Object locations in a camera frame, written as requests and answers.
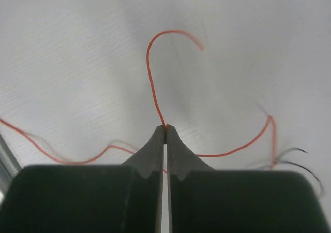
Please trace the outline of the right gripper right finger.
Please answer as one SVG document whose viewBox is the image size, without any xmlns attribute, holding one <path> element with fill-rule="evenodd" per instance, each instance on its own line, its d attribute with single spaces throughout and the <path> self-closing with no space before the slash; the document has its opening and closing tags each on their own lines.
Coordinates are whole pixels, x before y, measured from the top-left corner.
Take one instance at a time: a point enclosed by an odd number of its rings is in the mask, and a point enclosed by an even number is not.
<svg viewBox="0 0 331 233">
<path fill-rule="evenodd" d="M 215 170 L 167 128 L 171 232 L 330 232 L 307 179 L 290 171 Z"/>
</svg>

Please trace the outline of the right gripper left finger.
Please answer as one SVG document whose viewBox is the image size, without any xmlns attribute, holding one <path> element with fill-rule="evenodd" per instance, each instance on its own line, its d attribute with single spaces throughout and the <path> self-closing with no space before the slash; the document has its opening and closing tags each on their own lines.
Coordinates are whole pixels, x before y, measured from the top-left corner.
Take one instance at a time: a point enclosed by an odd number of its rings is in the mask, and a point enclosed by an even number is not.
<svg viewBox="0 0 331 233">
<path fill-rule="evenodd" d="M 33 165 L 1 205 L 1 232 L 160 232 L 163 126 L 120 165 Z"/>
</svg>

